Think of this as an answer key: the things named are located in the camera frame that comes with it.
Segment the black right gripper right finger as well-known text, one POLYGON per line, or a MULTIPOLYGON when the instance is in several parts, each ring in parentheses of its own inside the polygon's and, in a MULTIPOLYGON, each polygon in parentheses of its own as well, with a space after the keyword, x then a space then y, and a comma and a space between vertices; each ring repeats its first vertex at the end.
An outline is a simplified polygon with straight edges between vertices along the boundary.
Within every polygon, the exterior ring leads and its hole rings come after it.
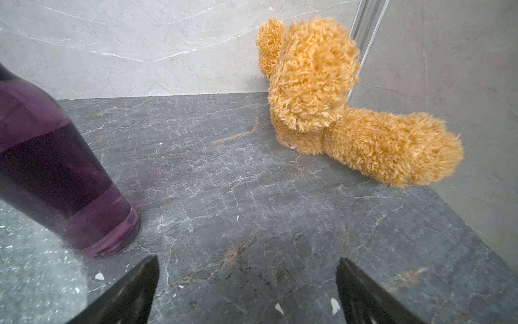
POLYGON ((347 323, 425 324, 349 259, 339 260, 336 285, 347 323))

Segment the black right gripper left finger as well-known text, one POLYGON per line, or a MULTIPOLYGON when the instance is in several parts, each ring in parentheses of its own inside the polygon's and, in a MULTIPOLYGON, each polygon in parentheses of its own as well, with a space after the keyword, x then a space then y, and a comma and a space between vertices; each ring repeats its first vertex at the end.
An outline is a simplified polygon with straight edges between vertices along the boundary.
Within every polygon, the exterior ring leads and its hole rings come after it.
POLYGON ((159 281, 158 256, 145 257, 70 323, 147 323, 159 281))

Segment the clear bubble wrap sheet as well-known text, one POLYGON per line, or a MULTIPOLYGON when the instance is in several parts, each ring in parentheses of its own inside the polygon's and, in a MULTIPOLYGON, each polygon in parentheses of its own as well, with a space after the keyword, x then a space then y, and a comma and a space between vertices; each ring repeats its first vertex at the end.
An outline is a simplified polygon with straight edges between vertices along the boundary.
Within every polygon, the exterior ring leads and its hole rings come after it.
POLYGON ((81 260, 58 237, 1 204, 1 322, 66 323, 87 305, 81 260))

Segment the purple glass wine bottle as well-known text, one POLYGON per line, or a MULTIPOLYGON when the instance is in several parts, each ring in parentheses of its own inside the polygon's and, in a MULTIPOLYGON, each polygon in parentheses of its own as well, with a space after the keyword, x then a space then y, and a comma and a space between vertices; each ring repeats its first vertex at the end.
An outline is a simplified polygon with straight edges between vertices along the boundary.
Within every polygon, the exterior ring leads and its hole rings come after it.
POLYGON ((136 210, 57 101, 5 67, 1 199, 90 258, 116 255, 140 228, 136 210))

